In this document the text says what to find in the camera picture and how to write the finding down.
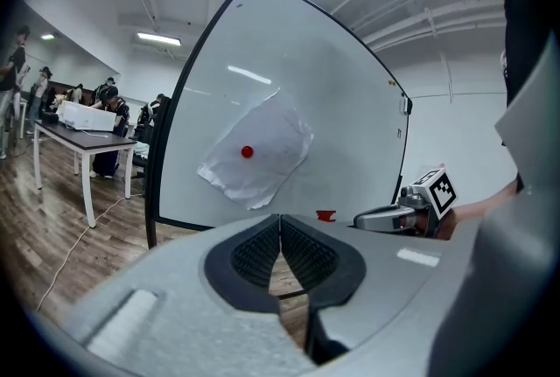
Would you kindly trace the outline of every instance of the whiteboard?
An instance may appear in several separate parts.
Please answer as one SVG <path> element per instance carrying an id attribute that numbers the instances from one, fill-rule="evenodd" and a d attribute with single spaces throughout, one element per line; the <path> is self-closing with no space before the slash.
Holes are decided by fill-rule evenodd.
<path id="1" fill-rule="evenodd" d="M 342 24 L 305 0 L 227 0 L 178 80 L 154 151 L 155 221 L 218 227 L 267 213 L 350 222 L 391 203 L 402 167 L 406 97 Z M 279 88 L 314 134 L 308 158 L 267 206 L 248 211 L 197 174 L 207 152 Z"/>

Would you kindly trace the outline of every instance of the table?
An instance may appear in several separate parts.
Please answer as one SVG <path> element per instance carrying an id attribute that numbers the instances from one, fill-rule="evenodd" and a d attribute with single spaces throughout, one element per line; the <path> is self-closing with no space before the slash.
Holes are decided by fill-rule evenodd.
<path id="1" fill-rule="evenodd" d="M 19 112 L 19 138 L 24 138 L 24 126 L 25 126 L 25 113 L 27 112 L 27 100 L 21 99 L 19 101 L 19 106 L 21 107 L 21 111 Z"/>
<path id="2" fill-rule="evenodd" d="M 35 140 L 33 144 L 33 160 L 35 166 L 35 182 L 40 190 L 41 168 L 39 163 L 39 134 L 43 133 L 55 141 L 58 141 L 68 149 L 73 151 L 73 173 L 80 174 L 79 158 L 81 155 L 81 186 L 84 193 L 84 205 L 86 207 L 87 223 L 90 227 L 95 227 L 94 207 L 91 200 L 91 190 L 89 187 L 89 158 L 97 153 L 108 151 L 127 150 L 129 152 L 126 160 L 126 172 L 124 183 L 124 197 L 130 198 L 130 178 L 132 175 L 132 157 L 134 156 L 134 144 L 136 141 L 119 137 L 110 132 L 96 131 L 92 134 L 105 135 L 107 137 L 90 136 L 82 131 L 68 129 L 64 125 L 42 123 L 37 121 L 35 124 Z"/>

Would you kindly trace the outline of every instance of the red dot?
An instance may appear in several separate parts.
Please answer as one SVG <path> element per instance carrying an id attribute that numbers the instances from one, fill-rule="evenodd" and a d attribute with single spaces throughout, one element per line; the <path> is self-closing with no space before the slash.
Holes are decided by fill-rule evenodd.
<path id="1" fill-rule="evenodd" d="M 249 147 L 248 145 L 245 145 L 245 147 L 243 147 L 241 149 L 241 155 L 247 159 L 249 159 L 250 157 L 253 156 L 253 153 L 255 153 L 255 151 L 253 150 L 253 147 Z"/>

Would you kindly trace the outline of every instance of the crumpled paper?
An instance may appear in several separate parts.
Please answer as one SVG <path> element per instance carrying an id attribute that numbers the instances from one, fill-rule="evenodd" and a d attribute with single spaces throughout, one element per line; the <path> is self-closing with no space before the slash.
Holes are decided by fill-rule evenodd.
<path id="1" fill-rule="evenodd" d="M 278 90 L 252 108 L 206 155 L 198 173 L 226 197 L 258 209 L 305 160 L 313 134 L 294 101 Z M 245 158 L 243 147 L 253 149 Z"/>

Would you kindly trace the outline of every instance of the ceiling light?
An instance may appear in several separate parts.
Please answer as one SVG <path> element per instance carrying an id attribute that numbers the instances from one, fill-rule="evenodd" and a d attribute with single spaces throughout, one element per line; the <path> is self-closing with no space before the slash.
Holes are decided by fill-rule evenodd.
<path id="1" fill-rule="evenodd" d="M 232 73 L 240 73 L 241 75 L 245 75 L 245 77 L 249 77 L 250 79 L 260 81 L 261 83 L 266 83 L 267 85 L 272 83 L 272 81 L 270 81 L 269 79 L 265 79 L 264 77 L 261 77 L 256 73 L 251 73 L 250 71 L 246 71 L 245 69 L 240 69 L 239 67 L 228 66 L 227 69 L 229 69 Z"/>
<path id="2" fill-rule="evenodd" d="M 149 41 L 157 41 L 158 43 L 166 43 L 168 45 L 181 45 L 179 38 L 162 37 L 161 35 L 154 35 L 152 33 L 139 32 L 138 37 L 141 39 L 148 39 Z"/>

